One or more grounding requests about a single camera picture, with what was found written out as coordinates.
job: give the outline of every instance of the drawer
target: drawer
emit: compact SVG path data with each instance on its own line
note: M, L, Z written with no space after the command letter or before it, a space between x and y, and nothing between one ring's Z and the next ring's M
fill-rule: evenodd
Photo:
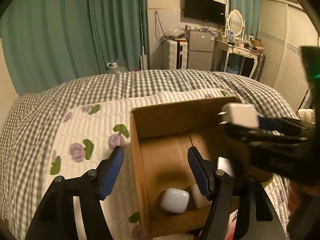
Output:
M252 58L256 58L258 55L256 53L253 53L251 51L247 51L248 52L248 57L252 57Z
M247 55L246 52L250 53L249 51L245 51L243 49L233 48L233 53L234 54L246 56Z

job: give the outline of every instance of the purple flower pattern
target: purple flower pattern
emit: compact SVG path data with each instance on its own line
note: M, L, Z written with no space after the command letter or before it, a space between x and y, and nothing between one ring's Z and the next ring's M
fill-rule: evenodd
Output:
M80 143L71 144L69 154L71 155L71 159L76 163L83 162L84 160L84 148Z
M211 95L211 94L204 94L204 98L213 98L213 95Z
M113 134L109 137L108 145L110 150L113 150L116 146L121 146L124 148L126 146L125 139L120 134Z
M281 202L284 203L284 196L281 189L279 189L279 194L280 194Z
M92 106L83 106L81 109L83 113L87 113L92 109Z
M65 123L65 122L68 122L68 121L72 118L72 116L73 116L73 113L72 113L72 112L67 113L67 115L64 117L63 122L64 122L64 123Z
M57 151L53 150L53 153L52 153L52 160L53 161L56 159L56 155L57 155Z

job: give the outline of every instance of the vanity table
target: vanity table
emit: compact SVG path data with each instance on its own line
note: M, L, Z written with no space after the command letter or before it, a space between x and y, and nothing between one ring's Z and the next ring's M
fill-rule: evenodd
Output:
M230 53L233 53L233 54L236 54L236 55L243 57L239 75L241 75L241 73L242 73L245 58L246 57L253 58L254 64L253 64L253 68L252 68L250 76L249 76L250 78L252 78L252 75L253 75L253 73L257 67L257 64L258 64L258 53L257 52L253 52L253 51L251 51L249 49L245 49L245 48L240 48L238 46L233 46L233 45L225 43L223 41L216 41L216 43L214 45L214 50L213 50L213 63L214 63L213 71L216 71L218 68L219 53L221 51L225 51L227 53L226 61L224 64L224 69L223 69L224 72L227 70L228 59L229 59Z

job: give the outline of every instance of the white sliding door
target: white sliding door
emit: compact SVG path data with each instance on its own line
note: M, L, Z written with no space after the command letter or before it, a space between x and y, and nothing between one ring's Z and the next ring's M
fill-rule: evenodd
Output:
M292 109L297 111L309 86L300 47L317 46L318 34L303 11L291 6L288 11L288 43L274 88L282 94Z
M260 82L273 87L280 65L286 30L285 4L272 0L261 0L260 38L264 45L266 62Z
M283 0L261 0L260 21L266 55L260 82L297 111L308 90L300 47L317 46L317 32L302 8Z

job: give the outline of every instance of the silver refrigerator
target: silver refrigerator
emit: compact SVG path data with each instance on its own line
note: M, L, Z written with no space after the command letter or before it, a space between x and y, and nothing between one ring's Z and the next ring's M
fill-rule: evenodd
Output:
M214 37L209 32L188 31L187 69L211 70Z

